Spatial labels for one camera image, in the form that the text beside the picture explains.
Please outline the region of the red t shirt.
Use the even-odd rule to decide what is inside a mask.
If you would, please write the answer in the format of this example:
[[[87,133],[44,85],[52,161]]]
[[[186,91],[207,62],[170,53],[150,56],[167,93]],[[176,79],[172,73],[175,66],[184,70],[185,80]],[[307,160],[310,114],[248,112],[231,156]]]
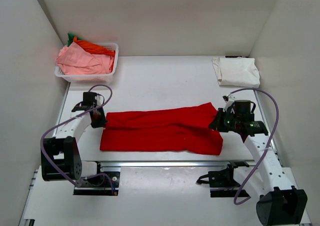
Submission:
[[[151,111],[109,112],[99,149],[104,152],[182,152],[218,156],[223,138],[209,129],[212,103]]]

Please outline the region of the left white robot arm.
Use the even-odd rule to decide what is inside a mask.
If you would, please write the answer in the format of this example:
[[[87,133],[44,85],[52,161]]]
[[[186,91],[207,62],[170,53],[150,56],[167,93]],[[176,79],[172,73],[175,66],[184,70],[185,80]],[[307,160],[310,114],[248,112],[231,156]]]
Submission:
[[[104,128],[107,124],[104,109],[101,105],[105,98],[96,92],[87,91],[82,94],[82,101],[71,110],[72,121],[60,126],[51,138],[45,138],[42,146],[44,152],[72,181],[77,181],[83,173],[78,142],[88,127]]]

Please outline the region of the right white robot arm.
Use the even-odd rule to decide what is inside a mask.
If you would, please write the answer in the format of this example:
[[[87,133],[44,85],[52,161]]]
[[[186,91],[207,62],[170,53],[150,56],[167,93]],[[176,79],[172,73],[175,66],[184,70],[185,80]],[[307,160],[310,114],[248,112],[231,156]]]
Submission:
[[[256,104],[250,100],[224,97],[223,108],[217,110],[209,128],[220,133],[240,135],[251,153],[255,166],[237,166],[224,173],[229,186],[241,189],[256,202],[255,210],[263,226],[298,225],[307,204],[307,194],[287,177],[275,152],[270,148],[271,134],[265,124],[255,120]]]

